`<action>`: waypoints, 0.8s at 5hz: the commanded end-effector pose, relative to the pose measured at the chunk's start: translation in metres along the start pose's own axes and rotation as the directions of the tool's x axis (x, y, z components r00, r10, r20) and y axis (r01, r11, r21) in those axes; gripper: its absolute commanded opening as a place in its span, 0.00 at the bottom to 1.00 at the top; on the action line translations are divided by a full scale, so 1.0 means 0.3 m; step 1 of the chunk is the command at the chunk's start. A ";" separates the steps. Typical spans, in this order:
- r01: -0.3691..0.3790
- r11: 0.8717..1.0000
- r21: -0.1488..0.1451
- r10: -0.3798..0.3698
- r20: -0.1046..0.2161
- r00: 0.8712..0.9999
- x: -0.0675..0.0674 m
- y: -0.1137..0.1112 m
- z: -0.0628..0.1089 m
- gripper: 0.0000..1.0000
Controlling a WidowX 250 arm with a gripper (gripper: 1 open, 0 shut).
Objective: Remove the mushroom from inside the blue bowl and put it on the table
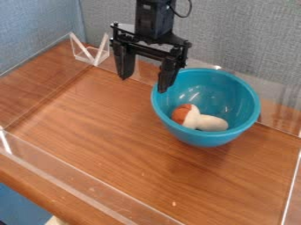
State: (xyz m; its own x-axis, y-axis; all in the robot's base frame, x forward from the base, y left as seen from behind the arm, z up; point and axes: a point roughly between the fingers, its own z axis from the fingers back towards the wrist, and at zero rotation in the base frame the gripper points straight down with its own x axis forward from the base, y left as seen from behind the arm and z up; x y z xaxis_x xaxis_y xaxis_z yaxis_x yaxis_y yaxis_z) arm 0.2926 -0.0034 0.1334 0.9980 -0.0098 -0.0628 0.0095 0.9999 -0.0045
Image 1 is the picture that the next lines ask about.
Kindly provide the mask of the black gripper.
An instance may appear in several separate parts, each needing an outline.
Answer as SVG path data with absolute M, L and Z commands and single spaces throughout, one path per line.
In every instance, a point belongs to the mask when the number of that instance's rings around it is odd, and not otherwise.
M 142 55 L 162 61 L 158 92 L 164 93 L 174 84 L 180 68 L 186 66 L 192 43 L 174 32 L 174 17 L 186 18 L 192 13 L 177 12 L 177 0 L 137 0 L 136 22 L 112 24 L 112 48 L 118 75 L 128 79 L 136 68 L 136 56 Z

